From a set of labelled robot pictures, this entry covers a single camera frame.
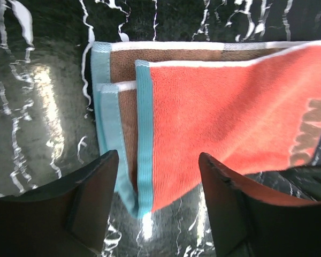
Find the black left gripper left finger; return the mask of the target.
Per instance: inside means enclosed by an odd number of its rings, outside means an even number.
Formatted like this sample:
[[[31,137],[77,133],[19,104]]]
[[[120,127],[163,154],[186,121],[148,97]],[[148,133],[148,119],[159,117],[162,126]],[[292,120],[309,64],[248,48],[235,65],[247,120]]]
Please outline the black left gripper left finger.
[[[44,186],[0,198],[0,256],[100,256],[118,163],[111,150]]]

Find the brown towel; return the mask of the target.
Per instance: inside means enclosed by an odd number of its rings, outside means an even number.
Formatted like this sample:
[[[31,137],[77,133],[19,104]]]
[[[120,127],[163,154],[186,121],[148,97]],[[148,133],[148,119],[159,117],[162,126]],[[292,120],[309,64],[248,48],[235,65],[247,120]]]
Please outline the brown towel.
[[[200,153],[242,174],[321,165],[321,40],[95,42],[100,152],[141,218],[201,182]]]

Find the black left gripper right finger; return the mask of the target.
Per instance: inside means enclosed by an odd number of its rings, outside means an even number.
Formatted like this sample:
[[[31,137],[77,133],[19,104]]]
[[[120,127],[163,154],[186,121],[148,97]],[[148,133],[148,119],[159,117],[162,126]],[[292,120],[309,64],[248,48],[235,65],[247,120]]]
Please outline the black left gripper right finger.
[[[306,198],[262,185],[207,153],[199,167],[216,256],[321,256],[321,165],[282,172]]]

